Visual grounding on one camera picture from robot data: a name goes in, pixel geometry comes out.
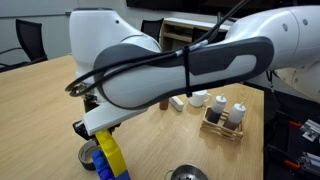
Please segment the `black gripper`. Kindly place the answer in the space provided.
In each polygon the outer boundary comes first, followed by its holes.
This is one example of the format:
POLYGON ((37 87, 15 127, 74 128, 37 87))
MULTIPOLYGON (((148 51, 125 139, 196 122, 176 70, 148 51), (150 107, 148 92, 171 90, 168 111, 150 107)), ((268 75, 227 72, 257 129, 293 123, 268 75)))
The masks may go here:
MULTIPOLYGON (((83 104, 85 112, 89 112, 93 110, 94 108, 98 107, 98 103, 96 102, 96 97, 93 95, 85 95, 83 97, 83 104)), ((85 126, 81 124, 79 121, 76 121, 72 124, 72 127, 76 134, 78 134, 80 137, 82 137, 85 140, 91 140, 94 138, 93 135, 89 135, 86 130, 85 126)), ((116 128, 119 127, 119 124, 112 126, 108 129, 109 133, 112 134, 116 128)))

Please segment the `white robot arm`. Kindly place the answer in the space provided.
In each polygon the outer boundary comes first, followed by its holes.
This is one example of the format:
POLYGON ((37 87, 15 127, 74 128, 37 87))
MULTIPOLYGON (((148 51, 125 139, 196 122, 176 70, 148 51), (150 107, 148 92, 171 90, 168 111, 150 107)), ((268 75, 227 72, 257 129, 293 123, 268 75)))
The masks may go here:
POLYGON ((91 139, 175 95, 254 78, 267 70, 320 99, 320 6, 267 10, 237 20, 224 40, 209 35, 163 51, 116 11, 76 9, 69 21, 76 79, 66 90, 94 103, 75 132, 91 139))

